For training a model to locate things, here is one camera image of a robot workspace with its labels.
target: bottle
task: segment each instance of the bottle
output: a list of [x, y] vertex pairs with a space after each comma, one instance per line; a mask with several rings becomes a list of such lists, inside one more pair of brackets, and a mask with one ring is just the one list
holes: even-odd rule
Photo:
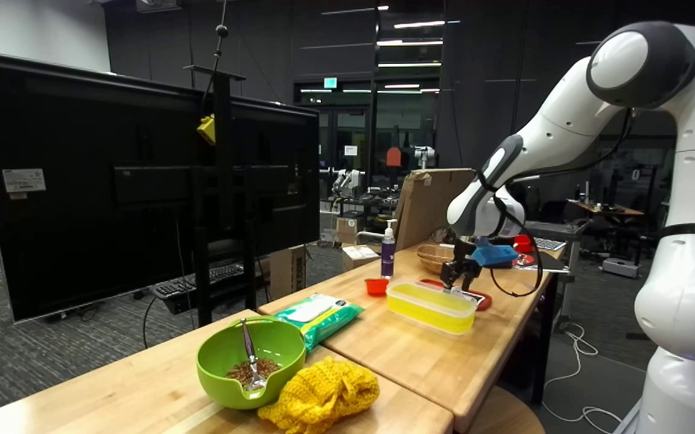
[[379, 249], [379, 272], [381, 277], [390, 280], [394, 277], [394, 260], [395, 260], [395, 236], [394, 236], [394, 222], [385, 222], [385, 232], [381, 234], [381, 249]]

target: yellow tray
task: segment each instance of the yellow tray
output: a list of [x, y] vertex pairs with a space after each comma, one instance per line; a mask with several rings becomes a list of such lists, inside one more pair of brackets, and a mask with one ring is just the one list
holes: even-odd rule
[[416, 281], [390, 281], [385, 307], [406, 319], [452, 334], [470, 332], [477, 309], [477, 303], [463, 293]]

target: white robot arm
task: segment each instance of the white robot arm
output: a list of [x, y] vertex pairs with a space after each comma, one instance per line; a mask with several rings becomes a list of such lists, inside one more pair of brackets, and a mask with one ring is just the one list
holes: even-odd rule
[[577, 160], [625, 108], [660, 108], [677, 125], [668, 222], [634, 302], [642, 331], [659, 344], [636, 434], [685, 434], [695, 431], [695, 26], [636, 22], [612, 31], [498, 146], [482, 176], [452, 199], [446, 222], [461, 242], [516, 232], [506, 222], [523, 214], [495, 199], [506, 195], [502, 186]]

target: green bowl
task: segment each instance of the green bowl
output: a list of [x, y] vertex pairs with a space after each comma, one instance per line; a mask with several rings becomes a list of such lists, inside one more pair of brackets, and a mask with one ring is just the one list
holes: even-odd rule
[[221, 408], [253, 410], [278, 401], [279, 389], [305, 366], [307, 346], [298, 327], [273, 316], [247, 319], [256, 357], [273, 359], [278, 371], [260, 392], [248, 392], [229, 371], [247, 362], [244, 331], [233, 322], [197, 350], [197, 378], [202, 391]]

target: wooden table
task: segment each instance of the wooden table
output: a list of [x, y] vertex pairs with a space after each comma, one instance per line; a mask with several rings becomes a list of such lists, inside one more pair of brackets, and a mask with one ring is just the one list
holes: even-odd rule
[[[200, 389], [196, 354], [202, 340], [242, 312], [181, 337], [130, 354], [0, 408], [0, 431], [274, 431], [256, 412], [221, 410]], [[312, 359], [338, 357], [317, 350]], [[448, 431], [453, 415], [379, 377], [372, 410], [333, 431]]]
[[[482, 397], [495, 384], [499, 369], [504, 366], [516, 337], [523, 332], [523, 326], [539, 302], [533, 296], [506, 296], [502, 293], [489, 272], [482, 272], [473, 280], [470, 289], [488, 291], [493, 307], [475, 316], [470, 334], [453, 337], [442, 331], [418, 326], [408, 319], [395, 316], [383, 309], [381, 296], [370, 296], [365, 291], [365, 277], [379, 275], [379, 260], [362, 267], [335, 275], [333, 280], [307, 286], [297, 293], [283, 296], [273, 303], [260, 307], [263, 313], [274, 313], [308, 293], [333, 293], [338, 298], [365, 307], [362, 316], [325, 340], [324, 344], [348, 359], [355, 359], [381, 377], [448, 408], [455, 415], [455, 431], [465, 431], [477, 412]], [[527, 269], [498, 269], [499, 285], [511, 291], [528, 291], [533, 286], [535, 272]], [[395, 280], [419, 280], [435, 277], [418, 266], [416, 249], [395, 252]], [[542, 319], [542, 340], [549, 337], [549, 316], [555, 302], [552, 275], [542, 277], [546, 286], [546, 313]], [[535, 401], [542, 392], [542, 373], [548, 359], [548, 344], [540, 344]]]
[[618, 216], [618, 219], [636, 219], [645, 216], [642, 210], [625, 207], [625, 205], [604, 205], [604, 203], [582, 203], [582, 199], [566, 199], [569, 205], [577, 205], [578, 210], [588, 214], [606, 214], [606, 216]]

